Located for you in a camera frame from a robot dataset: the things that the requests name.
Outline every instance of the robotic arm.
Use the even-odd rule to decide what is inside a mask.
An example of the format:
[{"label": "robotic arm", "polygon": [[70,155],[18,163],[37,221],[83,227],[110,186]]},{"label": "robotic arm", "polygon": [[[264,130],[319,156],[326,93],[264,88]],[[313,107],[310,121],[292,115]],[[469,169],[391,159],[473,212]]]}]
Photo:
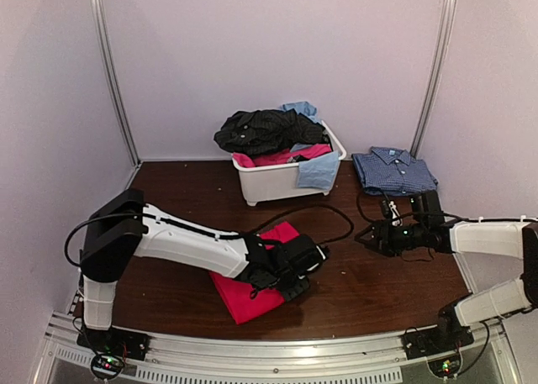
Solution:
[{"label": "robotic arm", "polygon": [[175,218],[144,202],[129,189],[90,217],[80,267],[84,284],[84,324],[106,331],[112,324],[116,283],[132,256],[162,258],[252,285],[251,296],[275,288],[290,301],[309,288],[307,275],[329,251],[308,236],[285,244],[258,235],[203,227]]},{"label": "robotic arm", "polygon": [[457,218],[446,223],[435,191],[409,200],[418,223],[395,226],[391,223],[392,215],[384,213],[385,220],[374,221],[355,240],[385,256],[401,255],[422,246],[447,254],[511,256],[523,260],[524,270],[515,279],[443,307],[434,329],[406,334],[403,339],[408,358],[453,350],[456,343],[469,345],[473,341],[468,332],[471,325],[538,306],[538,222],[525,218],[475,222]]}]

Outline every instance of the white wall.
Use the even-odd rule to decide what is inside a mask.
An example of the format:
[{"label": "white wall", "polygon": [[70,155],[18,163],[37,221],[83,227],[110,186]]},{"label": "white wall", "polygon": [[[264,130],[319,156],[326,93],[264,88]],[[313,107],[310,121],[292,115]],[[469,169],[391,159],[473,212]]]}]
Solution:
[{"label": "white wall", "polygon": [[[446,211],[538,215],[538,0],[458,0],[439,95],[420,151]],[[468,257],[481,288],[518,261]],[[538,382],[538,313],[506,322],[525,382]]]},{"label": "white wall", "polygon": [[104,0],[143,159],[229,158],[238,110],[308,100],[350,152],[407,147],[442,0]]},{"label": "white wall", "polygon": [[76,270],[62,245],[130,165],[89,0],[0,0],[0,382],[27,382]]}]

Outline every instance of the plaid shirt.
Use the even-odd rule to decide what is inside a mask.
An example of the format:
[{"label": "plaid shirt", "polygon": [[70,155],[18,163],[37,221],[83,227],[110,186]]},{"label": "plaid shirt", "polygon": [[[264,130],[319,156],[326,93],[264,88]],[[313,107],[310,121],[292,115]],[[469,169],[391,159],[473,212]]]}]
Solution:
[{"label": "plaid shirt", "polygon": [[423,160],[411,157],[407,150],[372,147],[370,154],[351,156],[364,192],[405,197],[437,189],[437,180]]}]

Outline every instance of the folded shirt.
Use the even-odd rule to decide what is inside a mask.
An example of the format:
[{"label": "folded shirt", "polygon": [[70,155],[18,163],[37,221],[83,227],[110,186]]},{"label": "folded shirt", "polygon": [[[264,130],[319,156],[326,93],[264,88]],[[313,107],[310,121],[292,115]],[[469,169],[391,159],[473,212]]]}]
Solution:
[{"label": "folded shirt", "polygon": [[372,147],[369,154],[351,155],[365,193],[408,196],[437,189],[437,180],[423,160],[407,150]]},{"label": "folded shirt", "polygon": [[[299,236],[299,233],[288,222],[279,224],[273,230],[260,234],[263,239],[276,239],[286,243]],[[275,289],[262,290],[251,299],[252,285],[242,281],[235,281],[215,272],[209,272],[211,279],[229,313],[236,324],[243,324],[256,317],[270,312],[285,303],[284,297]]]}]

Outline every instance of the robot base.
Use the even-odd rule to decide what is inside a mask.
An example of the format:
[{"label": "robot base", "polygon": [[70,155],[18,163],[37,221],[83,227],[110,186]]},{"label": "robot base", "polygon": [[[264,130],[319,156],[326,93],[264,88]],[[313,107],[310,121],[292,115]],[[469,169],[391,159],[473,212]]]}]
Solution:
[{"label": "robot base", "polygon": [[150,342],[148,335],[116,328],[111,328],[108,331],[85,330],[85,334],[78,335],[77,345],[88,349],[93,348],[97,352],[112,354],[120,358],[124,356],[125,352],[125,357],[129,359],[144,361],[145,352]]},{"label": "robot base", "polygon": [[456,350],[456,344],[460,347],[468,346],[474,342],[472,334],[463,329],[457,334],[441,338],[437,327],[421,331],[408,332],[402,337],[403,347],[408,360],[438,355],[439,353]]}]

